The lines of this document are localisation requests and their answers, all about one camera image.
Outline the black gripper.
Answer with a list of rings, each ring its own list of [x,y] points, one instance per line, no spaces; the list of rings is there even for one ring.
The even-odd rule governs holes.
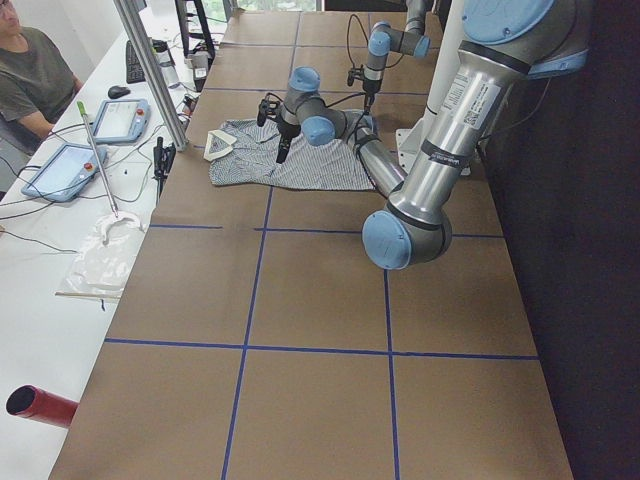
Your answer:
[[[290,144],[301,132],[301,125],[283,101],[264,97],[258,106],[256,122],[259,127],[263,127],[268,120],[276,123],[280,133],[276,163],[283,164],[288,156]]]
[[[372,70],[364,65],[352,67],[348,71],[347,85],[352,86],[356,80],[362,82],[362,87],[366,94],[363,111],[365,114],[369,114],[373,106],[373,98],[381,88],[381,71]]]

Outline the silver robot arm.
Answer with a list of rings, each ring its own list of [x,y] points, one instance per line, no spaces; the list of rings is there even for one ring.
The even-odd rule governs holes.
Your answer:
[[[401,56],[424,58],[430,47],[430,39],[426,33],[426,15],[433,8],[433,1],[406,1],[407,19],[403,30],[392,28],[386,21],[377,22],[367,40],[366,62],[348,71],[347,85],[352,86],[356,80],[362,82],[364,91],[363,110],[369,114],[379,93],[387,60],[390,52]]]
[[[298,136],[314,146],[347,143],[386,200],[363,225],[370,260],[386,270],[429,262],[450,245],[444,204],[509,89],[522,80],[582,68],[592,12],[589,1],[454,2],[439,54],[453,69],[434,74],[431,89],[441,101],[415,126],[416,154],[409,169],[382,145],[365,112],[325,103],[319,74],[310,67],[294,70],[283,99],[261,101],[257,121],[277,125],[279,161]]]

